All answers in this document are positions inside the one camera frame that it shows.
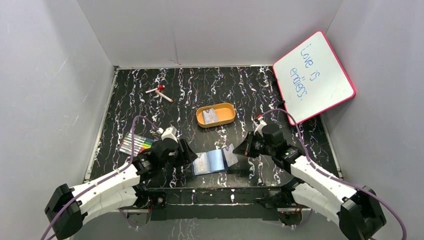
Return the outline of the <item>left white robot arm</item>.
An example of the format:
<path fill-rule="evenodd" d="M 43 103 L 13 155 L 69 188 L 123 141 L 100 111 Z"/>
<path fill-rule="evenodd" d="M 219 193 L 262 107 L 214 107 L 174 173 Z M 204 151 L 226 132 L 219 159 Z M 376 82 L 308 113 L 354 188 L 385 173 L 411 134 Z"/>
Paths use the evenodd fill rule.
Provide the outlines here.
<path fill-rule="evenodd" d="M 189 165 L 197 157 L 185 139 L 166 138 L 106 175 L 73 187 L 66 183 L 58 186 L 44 209 L 49 226 L 41 238 L 45 240 L 53 231 L 53 237 L 65 240 L 93 218 L 111 210 L 144 208 L 150 198 L 142 190 L 142 182 L 154 178 L 165 167 Z"/>

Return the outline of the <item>orange oval tray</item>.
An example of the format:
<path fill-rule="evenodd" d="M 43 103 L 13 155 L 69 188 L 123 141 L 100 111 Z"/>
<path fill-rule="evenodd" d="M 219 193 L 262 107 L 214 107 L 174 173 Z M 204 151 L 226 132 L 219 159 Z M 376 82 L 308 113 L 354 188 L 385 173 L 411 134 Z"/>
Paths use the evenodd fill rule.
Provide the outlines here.
<path fill-rule="evenodd" d="M 232 123 L 236 111 L 232 104 L 225 102 L 200 107 L 195 115 L 198 125 L 206 129 Z"/>

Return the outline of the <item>navy blue card holder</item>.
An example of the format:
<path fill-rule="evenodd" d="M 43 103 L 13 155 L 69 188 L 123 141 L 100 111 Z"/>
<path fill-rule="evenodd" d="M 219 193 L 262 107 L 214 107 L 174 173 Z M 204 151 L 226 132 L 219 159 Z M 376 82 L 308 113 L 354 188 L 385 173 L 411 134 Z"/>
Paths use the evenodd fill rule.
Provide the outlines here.
<path fill-rule="evenodd" d="M 227 163 L 225 161 L 224 153 L 222 149 L 215 149 L 211 151 L 204 152 L 209 165 L 209 173 L 219 173 L 225 172 L 228 170 Z"/>

